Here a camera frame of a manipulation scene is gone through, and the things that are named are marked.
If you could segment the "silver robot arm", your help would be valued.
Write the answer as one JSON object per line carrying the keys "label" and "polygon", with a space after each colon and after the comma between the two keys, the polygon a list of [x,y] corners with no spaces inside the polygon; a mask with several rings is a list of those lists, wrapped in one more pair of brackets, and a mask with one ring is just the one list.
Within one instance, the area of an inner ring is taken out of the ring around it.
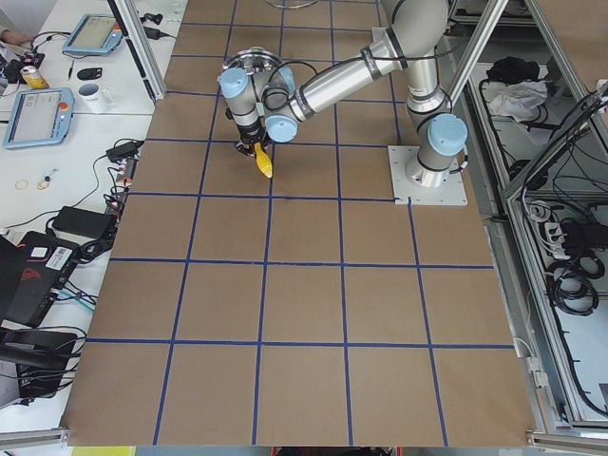
{"label": "silver robot arm", "polygon": [[395,72],[407,82],[406,107],[420,148],[407,165],[419,187],[438,187],[463,150],[467,130],[451,113],[454,101],[442,88],[437,50],[447,31],[446,1],[385,1],[388,24],[350,58],[317,71],[298,83],[290,61],[264,47],[250,47],[227,59],[218,76],[226,117],[237,128],[235,148],[256,161],[266,178],[274,166],[266,151],[289,143],[299,127],[326,109]]}

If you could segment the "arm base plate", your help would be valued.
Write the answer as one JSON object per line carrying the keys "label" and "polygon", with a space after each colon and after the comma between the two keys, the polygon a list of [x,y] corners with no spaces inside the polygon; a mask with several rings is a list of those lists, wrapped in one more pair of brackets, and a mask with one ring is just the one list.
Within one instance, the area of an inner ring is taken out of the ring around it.
{"label": "arm base plate", "polygon": [[396,204],[421,206],[466,206],[466,190],[461,173],[451,174],[457,166],[453,159],[443,171],[430,171],[418,161],[419,146],[388,147],[393,200]]}

